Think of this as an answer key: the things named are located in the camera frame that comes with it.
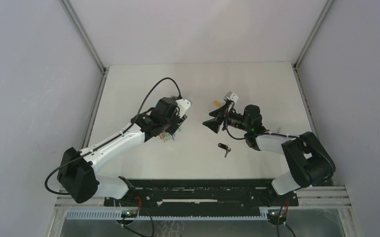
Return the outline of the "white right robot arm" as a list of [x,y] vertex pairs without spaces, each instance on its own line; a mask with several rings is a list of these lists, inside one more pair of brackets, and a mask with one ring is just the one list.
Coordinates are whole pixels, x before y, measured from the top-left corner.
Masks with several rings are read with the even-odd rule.
[[247,105],[242,114],[234,109],[234,102],[227,101],[222,107],[209,113],[211,119],[202,124],[215,133],[229,127],[244,131],[247,146],[256,151],[283,155],[289,171],[273,179],[266,191],[266,200],[279,205],[286,194],[331,179],[335,164],[313,132],[301,135],[284,135],[271,132],[263,126],[261,110]]

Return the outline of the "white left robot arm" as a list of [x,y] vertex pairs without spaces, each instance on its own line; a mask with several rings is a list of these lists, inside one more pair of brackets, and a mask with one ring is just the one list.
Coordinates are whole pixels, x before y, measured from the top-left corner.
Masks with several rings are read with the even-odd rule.
[[135,199],[132,184],[124,177],[105,177],[99,171],[122,153],[166,132],[173,135],[186,120],[190,100],[163,97],[154,107],[139,112],[122,130],[93,146],[67,149],[57,180],[76,203],[91,198],[115,198],[124,206]]

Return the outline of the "yellow tagged key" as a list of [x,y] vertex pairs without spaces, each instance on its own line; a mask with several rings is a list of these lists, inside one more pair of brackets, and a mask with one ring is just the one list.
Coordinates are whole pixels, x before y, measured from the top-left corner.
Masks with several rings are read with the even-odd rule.
[[213,103],[217,107],[221,107],[222,106],[221,103],[219,101],[217,101],[217,100],[214,100]]

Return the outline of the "black tagged key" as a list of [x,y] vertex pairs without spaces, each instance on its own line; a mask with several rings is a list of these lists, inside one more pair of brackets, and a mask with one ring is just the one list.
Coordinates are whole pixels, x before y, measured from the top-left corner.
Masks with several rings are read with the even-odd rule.
[[231,152],[231,148],[228,145],[226,145],[226,144],[218,143],[218,147],[221,148],[221,149],[223,149],[223,150],[225,150],[225,155],[224,155],[225,158]]

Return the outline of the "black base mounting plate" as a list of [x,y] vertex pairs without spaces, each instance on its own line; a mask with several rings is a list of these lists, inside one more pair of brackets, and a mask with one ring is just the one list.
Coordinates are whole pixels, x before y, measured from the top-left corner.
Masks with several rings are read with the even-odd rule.
[[121,200],[93,197],[78,204],[70,198],[59,198],[60,207],[148,211],[154,217],[231,218],[256,217],[261,209],[279,208],[288,202],[293,209],[336,208],[336,189],[319,183],[295,189],[284,195],[274,194],[270,179],[131,179],[132,190]]

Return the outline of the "left green led board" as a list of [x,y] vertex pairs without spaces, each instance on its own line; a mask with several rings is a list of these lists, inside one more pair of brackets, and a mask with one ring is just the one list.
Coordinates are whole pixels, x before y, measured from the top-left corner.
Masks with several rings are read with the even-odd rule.
[[134,210],[124,211],[121,214],[121,218],[136,218],[137,216],[138,216],[138,213]]

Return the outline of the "green led board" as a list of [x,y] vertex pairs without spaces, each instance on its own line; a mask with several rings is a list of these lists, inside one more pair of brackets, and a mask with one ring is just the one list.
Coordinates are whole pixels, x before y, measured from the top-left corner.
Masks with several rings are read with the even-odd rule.
[[288,216],[288,212],[282,210],[281,213],[279,213],[278,210],[271,210],[268,214],[267,214],[267,218],[269,220],[271,219],[277,219],[277,218],[280,218],[280,219],[286,219]]
[[134,210],[124,211],[121,214],[121,218],[136,218],[137,216],[138,216],[138,213]]

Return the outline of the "right green led board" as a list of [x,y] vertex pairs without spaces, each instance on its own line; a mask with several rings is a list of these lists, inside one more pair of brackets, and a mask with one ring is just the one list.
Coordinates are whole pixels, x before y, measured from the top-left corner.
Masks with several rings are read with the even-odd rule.
[[271,210],[268,214],[267,214],[267,218],[269,220],[271,219],[277,219],[277,218],[280,218],[280,219],[286,219],[288,216],[288,212],[282,210],[281,213],[279,213],[278,210]]

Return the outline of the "left aluminium table rail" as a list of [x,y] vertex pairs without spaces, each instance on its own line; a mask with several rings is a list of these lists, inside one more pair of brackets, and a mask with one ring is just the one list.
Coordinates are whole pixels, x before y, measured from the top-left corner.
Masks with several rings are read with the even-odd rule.
[[88,161],[86,158],[88,155],[90,155],[91,158],[96,157],[95,154],[88,151],[88,145],[106,83],[107,74],[108,71],[105,71],[100,78],[84,135],[81,140],[80,149],[76,150],[73,147],[67,149],[61,160],[61,170],[58,172],[58,180],[61,185],[67,188],[67,192],[71,194],[88,188],[96,190],[97,185],[99,184],[96,171],[93,170],[93,167],[91,166],[92,164],[95,164],[95,162]]

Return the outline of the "aluminium table rail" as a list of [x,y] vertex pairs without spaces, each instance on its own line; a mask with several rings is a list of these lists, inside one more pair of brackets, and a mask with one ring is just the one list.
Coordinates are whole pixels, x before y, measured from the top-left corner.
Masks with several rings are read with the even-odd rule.
[[317,126],[316,126],[316,123],[315,123],[315,120],[313,118],[313,114],[311,111],[311,105],[310,105],[310,102],[308,100],[306,91],[304,89],[301,77],[299,75],[298,70],[295,68],[294,65],[292,65],[292,70],[294,72],[294,76],[295,76],[295,79],[296,79],[296,82],[297,82],[297,85],[299,88],[299,92],[301,94],[302,102],[304,104],[306,116],[307,116],[308,123],[309,123],[310,128],[311,128],[311,131],[312,131],[312,133],[314,133],[317,136],[317,138],[319,138],[319,135],[317,134]]
[[100,78],[84,135],[81,140],[80,149],[76,150],[73,147],[67,149],[61,160],[61,170],[58,172],[58,180],[61,185],[67,188],[67,192],[71,194],[88,188],[96,190],[97,185],[99,184],[96,171],[93,170],[93,167],[91,166],[92,164],[95,164],[95,162],[88,161],[86,158],[88,155],[90,155],[91,158],[96,157],[95,154],[88,151],[88,145],[106,83],[107,74],[108,71],[105,71]]

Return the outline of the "right aluminium table rail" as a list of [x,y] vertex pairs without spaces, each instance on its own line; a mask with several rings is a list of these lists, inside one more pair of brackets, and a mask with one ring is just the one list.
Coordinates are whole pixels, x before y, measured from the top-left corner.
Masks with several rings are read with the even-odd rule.
[[319,135],[317,134],[317,126],[316,126],[316,123],[315,123],[315,120],[313,118],[313,114],[311,111],[311,105],[310,105],[310,102],[308,100],[306,91],[304,89],[301,77],[299,75],[298,70],[295,68],[294,65],[292,65],[292,70],[294,72],[294,76],[295,76],[295,79],[296,79],[296,82],[297,82],[297,85],[299,88],[299,92],[301,94],[302,102],[304,104],[306,116],[307,116],[308,123],[309,123],[310,128],[311,128],[311,131],[312,131],[312,133],[314,133],[317,136],[317,138],[319,138]]

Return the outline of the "left aluminium frame post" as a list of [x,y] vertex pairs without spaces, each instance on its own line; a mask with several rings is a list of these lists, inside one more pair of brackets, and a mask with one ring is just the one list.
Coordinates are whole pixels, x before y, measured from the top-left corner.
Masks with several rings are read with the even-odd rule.
[[83,45],[85,46],[86,50],[88,51],[91,59],[96,64],[99,71],[104,74],[106,72],[106,67],[104,66],[100,56],[98,55],[97,50],[95,49],[88,33],[86,32],[85,27],[83,26],[78,14],[76,13],[76,10],[74,9],[74,6],[72,5],[70,0],[60,0],[59,1],[62,8],[64,9],[65,13],[67,14],[68,18],[71,21],[72,26],[74,27],[75,31],[77,32],[79,38],[81,39]]

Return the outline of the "aluminium frame post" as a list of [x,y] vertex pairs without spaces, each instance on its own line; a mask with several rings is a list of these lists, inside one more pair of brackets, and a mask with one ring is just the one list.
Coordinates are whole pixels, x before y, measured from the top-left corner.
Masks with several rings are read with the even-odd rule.
[[91,59],[96,64],[99,71],[104,74],[106,72],[106,67],[104,66],[100,56],[98,55],[97,50],[95,49],[88,33],[86,32],[85,27],[83,26],[78,14],[76,13],[76,10],[74,9],[74,6],[72,5],[70,0],[60,0],[59,1],[62,8],[64,9],[65,13],[67,14],[68,18],[71,21],[72,26],[74,27],[75,31],[77,32],[79,38],[81,39],[83,45],[85,46],[86,50],[88,51]]
[[321,29],[324,21],[326,20],[331,8],[333,7],[336,0],[327,0],[320,11],[320,14],[315,22],[315,24],[312,27],[311,32],[309,33],[295,63],[293,64],[294,71],[298,71],[301,67],[315,37],[318,35],[319,30]]

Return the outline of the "right aluminium frame post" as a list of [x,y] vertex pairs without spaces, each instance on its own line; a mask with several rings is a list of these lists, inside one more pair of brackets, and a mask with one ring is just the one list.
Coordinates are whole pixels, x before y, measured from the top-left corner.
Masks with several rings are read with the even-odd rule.
[[318,35],[319,30],[321,29],[324,21],[326,20],[331,8],[333,7],[336,0],[327,0],[320,11],[320,14],[315,22],[315,24],[312,27],[311,32],[309,33],[295,63],[293,64],[294,71],[298,71],[301,67],[315,37]]

